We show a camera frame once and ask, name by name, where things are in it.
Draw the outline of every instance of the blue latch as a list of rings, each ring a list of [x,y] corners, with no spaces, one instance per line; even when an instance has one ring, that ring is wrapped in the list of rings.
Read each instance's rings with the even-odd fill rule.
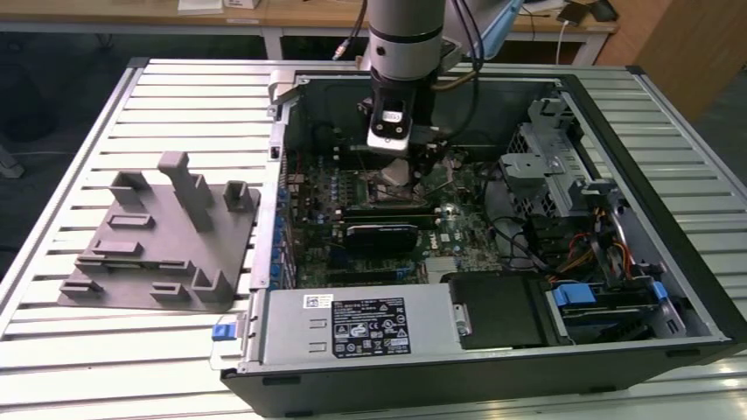
[[[596,303],[592,288],[584,283],[560,284],[552,290],[552,296],[557,306]]]
[[[236,339],[236,323],[216,324],[212,326],[212,340],[230,341]]]
[[[666,289],[664,289],[664,284],[661,284],[661,282],[653,282],[650,287],[653,288],[653,294],[658,302],[668,298]]]

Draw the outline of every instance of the slotted metal table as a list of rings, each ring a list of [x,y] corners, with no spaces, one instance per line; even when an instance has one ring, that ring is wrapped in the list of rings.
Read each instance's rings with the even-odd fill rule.
[[[154,168],[161,151],[188,151],[190,169],[209,183],[240,179],[261,188],[273,129],[269,74],[305,68],[353,70],[308,61],[133,60],[0,284],[2,420],[258,418],[210,370],[210,326],[220,315],[58,307],[56,301],[112,201],[105,187],[117,170]],[[621,67],[501,65],[482,72],[576,74],[745,313],[747,193],[645,75]],[[608,175],[593,149],[589,156]],[[165,181],[156,170],[144,175]],[[260,217],[257,227],[264,223]],[[244,299],[252,243],[237,287]],[[232,312],[245,308],[246,300],[237,300]],[[220,354],[237,358],[238,343]],[[326,417],[734,419],[747,416],[745,388],[747,359],[739,354],[618,392]]]

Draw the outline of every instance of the desk leg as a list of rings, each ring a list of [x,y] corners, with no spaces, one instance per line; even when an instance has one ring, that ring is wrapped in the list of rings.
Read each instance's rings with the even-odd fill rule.
[[[282,59],[282,28],[261,28],[261,38],[265,40],[265,51],[268,60]]]
[[[606,40],[608,34],[594,33],[588,35],[585,42],[578,48],[578,52],[574,55],[573,66],[592,66],[598,56],[598,52],[602,50],[604,41]]]

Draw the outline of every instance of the red wire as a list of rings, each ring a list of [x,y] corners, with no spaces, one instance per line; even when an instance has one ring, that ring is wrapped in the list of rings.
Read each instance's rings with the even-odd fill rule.
[[[570,241],[568,242],[568,260],[570,259],[570,257],[573,256],[573,245],[574,242],[581,239],[584,236],[588,236],[589,234],[577,234],[576,236],[573,236],[573,238],[570,239]]]

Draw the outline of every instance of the power supply label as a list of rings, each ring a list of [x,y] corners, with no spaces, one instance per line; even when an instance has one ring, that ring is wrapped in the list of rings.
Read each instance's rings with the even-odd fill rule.
[[[405,300],[390,297],[332,302],[330,337],[337,359],[409,354]]]

